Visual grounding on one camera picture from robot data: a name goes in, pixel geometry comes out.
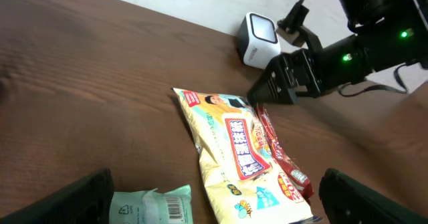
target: white plastic packet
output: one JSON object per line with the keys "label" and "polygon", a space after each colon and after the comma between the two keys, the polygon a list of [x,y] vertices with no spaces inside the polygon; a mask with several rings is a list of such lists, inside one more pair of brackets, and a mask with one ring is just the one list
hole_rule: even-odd
{"label": "white plastic packet", "polygon": [[165,194],[155,191],[115,192],[110,224],[193,224],[189,185]]}
{"label": "white plastic packet", "polygon": [[220,224],[318,220],[272,158],[263,126],[244,98],[174,91],[200,154],[205,190]]}

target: red snack package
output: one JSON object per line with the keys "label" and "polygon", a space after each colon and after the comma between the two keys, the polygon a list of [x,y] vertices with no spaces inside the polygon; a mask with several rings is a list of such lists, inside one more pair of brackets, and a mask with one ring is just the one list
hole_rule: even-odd
{"label": "red snack package", "polygon": [[256,108],[257,116],[265,130],[267,143],[272,151],[272,156],[278,161],[282,170],[287,174],[288,178],[293,182],[294,186],[302,194],[303,198],[309,203],[309,198],[314,194],[310,179],[301,172],[299,167],[285,154],[281,148],[278,138],[276,136],[274,127],[270,122],[266,109],[263,106]]}

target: bee illustration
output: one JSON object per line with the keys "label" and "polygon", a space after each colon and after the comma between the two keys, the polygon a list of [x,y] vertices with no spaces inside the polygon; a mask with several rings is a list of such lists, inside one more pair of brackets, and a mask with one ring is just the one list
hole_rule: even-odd
{"label": "bee illustration", "polygon": [[235,209],[237,209],[238,212],[238,217],[243,219],[245,218],[247,215],[249,215],[249,217],[251,217],[251,213],[253,212],[251,210],[251,207],[249,206],[247,201],[242,200],[240,203],[238,203],[237,205],[235,205]]}

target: wooden table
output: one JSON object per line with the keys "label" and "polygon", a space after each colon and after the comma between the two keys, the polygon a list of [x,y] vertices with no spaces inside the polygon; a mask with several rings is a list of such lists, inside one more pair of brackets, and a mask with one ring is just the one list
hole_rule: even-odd
{"label": "wooden table", "polygon": [[[215,223],[170,88],[245,95],[260,71],[234,37],[117,0],[0,0],[0,14],[0,217],[107,166],[118,191],[190,184],[195,223]],[[316,192],[334,167],[428,215],[427,84],[267,108]]]}

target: barcode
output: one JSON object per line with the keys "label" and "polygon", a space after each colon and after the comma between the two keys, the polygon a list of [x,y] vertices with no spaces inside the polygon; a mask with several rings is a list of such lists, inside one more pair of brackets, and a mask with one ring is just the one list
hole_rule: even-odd
{"label": "barcode", "polygon": [[183,204],[180,197],[165,197],[168,206],[169,223],[184,223]]}

